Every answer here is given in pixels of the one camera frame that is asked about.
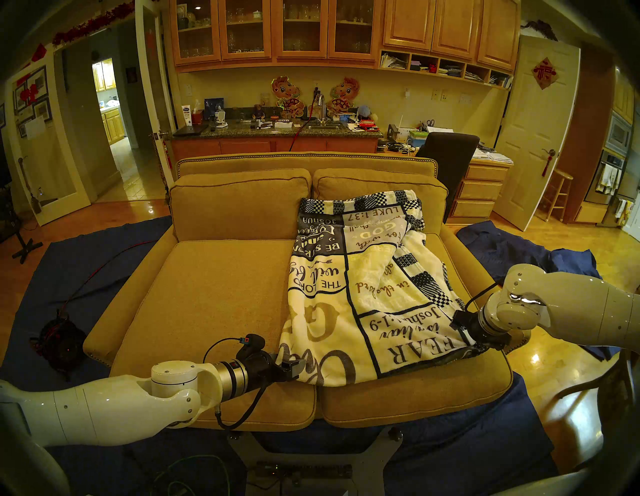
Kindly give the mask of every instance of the metal stand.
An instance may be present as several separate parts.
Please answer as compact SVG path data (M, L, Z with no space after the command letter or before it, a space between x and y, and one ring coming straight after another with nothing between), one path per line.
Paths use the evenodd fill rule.
M31 253L36 248L41 247L42 243L33 244L33 240L29 239L29 241L25 244L24 240L22 239L22 236L20 236L20 230L19 229L15 233L15 235L18 238L18 241L20 241L20 245L22 246L22 249L19 252L14 253L13 254L13 258L16 259L16 258L20 257L20 263L23 264L24 261L27 259L27 255L29 255L29 253Z
M228 441L247 468L246 496L384 496L382 472L402 444L402 432L384 428L355 454L270 453L250 432L231 432Z

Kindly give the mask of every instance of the printed blanket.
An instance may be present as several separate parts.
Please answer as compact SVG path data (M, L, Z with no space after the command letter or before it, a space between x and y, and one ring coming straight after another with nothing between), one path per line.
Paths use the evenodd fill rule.
M486 351L449 326L464 302L423 228L413 191L303 198L278 353L307 361L298 380L344 386Z

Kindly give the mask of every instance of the wooden floor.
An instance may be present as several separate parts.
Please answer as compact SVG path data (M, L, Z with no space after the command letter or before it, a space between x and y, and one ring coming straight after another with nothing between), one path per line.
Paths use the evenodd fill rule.
M125 223L168 215L162 200L95 204L22 235L44 243L31 253L24 265L11 258L19 249L15 237L0 243L0 360L4 358L14 315L31 275L50 243ZM545 223L534 218L527 232L521 232L501 217L491 220L501 229L530 239L549 250L590 249L605 280L627 291L640 284L640 243L620 229L565 225L555 219ZM553 457L562 473L590 458L602 443L596 407L596 391L554 400L562 389L592 380L612 362L600 363L575 344L557 340L535 329L528 345L512 352L508 360L521 374L544 428L556 449Z

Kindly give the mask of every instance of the yellow sofa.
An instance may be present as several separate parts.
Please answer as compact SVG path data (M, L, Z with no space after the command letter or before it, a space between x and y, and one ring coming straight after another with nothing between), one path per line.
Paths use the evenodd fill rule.
M158 362L201 361L222 337L257 333L266 350L276 352L288 317L287 267L302 197L414 190L422 200L426 246L446 263L453 289L468 301L493 280L442 224L447 190L437 168L431 159L329 152L181 160L170 191L173 226L106 309L84 342L85 353L110 366L112 376L148 377ZM238 349L226 341L207 359L228 360ZM290 431L315 418L340 427L414 420L493 401L512 380L504 353L490 349L346 387L276 383L241 429ZM225 403L223 420L239 419L255 394ZM195 426L218 428L213 410Z

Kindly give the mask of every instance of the black chair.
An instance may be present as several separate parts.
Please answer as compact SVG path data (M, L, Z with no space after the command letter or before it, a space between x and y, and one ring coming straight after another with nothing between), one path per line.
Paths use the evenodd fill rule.
M469 162L480 142L473 134L430 132L416 157L434 159L438 163L438 180L447 186L447 206L442 221L446 221L456 196L458 185L467 173Z

